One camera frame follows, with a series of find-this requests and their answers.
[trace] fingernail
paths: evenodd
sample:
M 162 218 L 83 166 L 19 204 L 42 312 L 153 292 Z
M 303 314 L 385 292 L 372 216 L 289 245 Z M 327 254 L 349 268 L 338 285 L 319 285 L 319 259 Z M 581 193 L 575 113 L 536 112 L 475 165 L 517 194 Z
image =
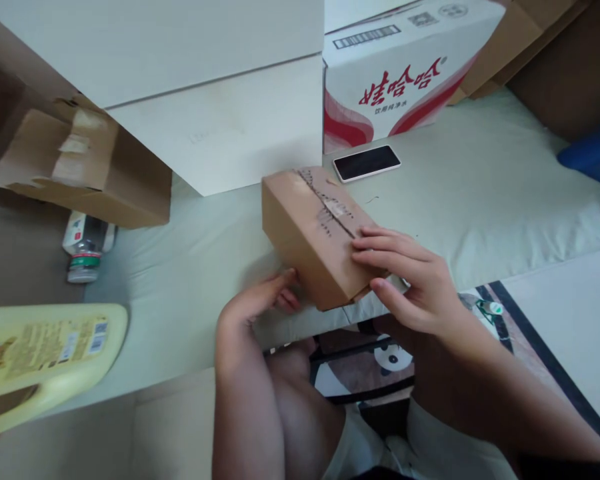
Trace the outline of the fingernail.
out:
M 387 281 L 382 278 L 376 278 L 371 280 L 371 288 L 374 290 L 380 290 L 387 286 Z

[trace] black phone screen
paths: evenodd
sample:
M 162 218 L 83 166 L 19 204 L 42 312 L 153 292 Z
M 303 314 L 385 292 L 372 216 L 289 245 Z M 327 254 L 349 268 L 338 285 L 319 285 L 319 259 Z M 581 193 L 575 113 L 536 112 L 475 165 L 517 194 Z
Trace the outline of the black phone screen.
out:
M 334 160 L 335 168 L 340 172 L 342 180 L 350 180 L 378 170 L 400 165 L 400 160 L 395 156 L 388 145 L 383 147 L 354 153 L 348 157 Z

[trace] white cabinet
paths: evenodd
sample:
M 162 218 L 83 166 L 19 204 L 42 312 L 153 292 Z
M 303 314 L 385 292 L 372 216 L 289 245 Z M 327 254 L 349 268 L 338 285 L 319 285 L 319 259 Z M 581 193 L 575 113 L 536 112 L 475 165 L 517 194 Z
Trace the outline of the white cabinet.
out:
M 102 108 L 318 53 L 323 18 L 323 0 L 0 0 L 0 22 Z
M 295 60 L 108 113 L 201 195 L 322 162 L 322 56 Z

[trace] red chinese text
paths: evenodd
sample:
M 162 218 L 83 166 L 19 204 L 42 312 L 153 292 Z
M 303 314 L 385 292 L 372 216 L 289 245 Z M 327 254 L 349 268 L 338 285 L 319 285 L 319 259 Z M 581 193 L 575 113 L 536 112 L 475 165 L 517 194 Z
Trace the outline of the red chinese text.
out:
M 385 70 L 385 74 L 382 76 L 382 82 L 380 85 L 376 86 L 375 83 L 371 84 L 371 88 L 369 90 L 365 89 L 365 95 L 360 99 L 358 104 L 360 105 L 368 105 L 369 100 L 371 100 L 371 96 L 373 96 L 372 105 L 380 105 L 384 102 L 385 98 L 383 97 L 385 93 L 385 85 L 389 83 L 389 72 Z
M 436 61 L 433 62 L 432 66 L 430 66 L 426 72 L 417 75 L 415 80 L 411 78 L 411 75 L 409 74 L 411 64 L 407 65 L 407 68 L 402 75 L 400 75 L 398 80 L 391 83 L 389 83 L 389 72 L 385 71 L 380 84 L 376 85 L 375 83 L 372 83 L 370 89 L 365 89 L 365 94 L 360 99 L 358 104 L 368 105 L 369 102 L 371 102 L 373 106 L 381 105 L 385 101 L 385 86 L 387 84 L 389 84 L 389 88 L 387 88 L 387 94 L 392 94 L 393 97 L 402 96 L 408 83 L 418 85 L 418 90 L 427 88 L 431 82 L 431 79 L 440 75 L 440 60 L 441 57 L 438 57 Z

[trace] smartphone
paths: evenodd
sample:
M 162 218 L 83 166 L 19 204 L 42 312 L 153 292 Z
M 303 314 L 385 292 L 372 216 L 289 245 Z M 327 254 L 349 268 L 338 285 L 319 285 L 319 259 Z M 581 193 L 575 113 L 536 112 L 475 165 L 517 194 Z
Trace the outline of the smartphone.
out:
M 354 153 L 333 161 L 335 171 L 342 183 L 393 170 L 400 165 L 400 159 L 388 145 Z

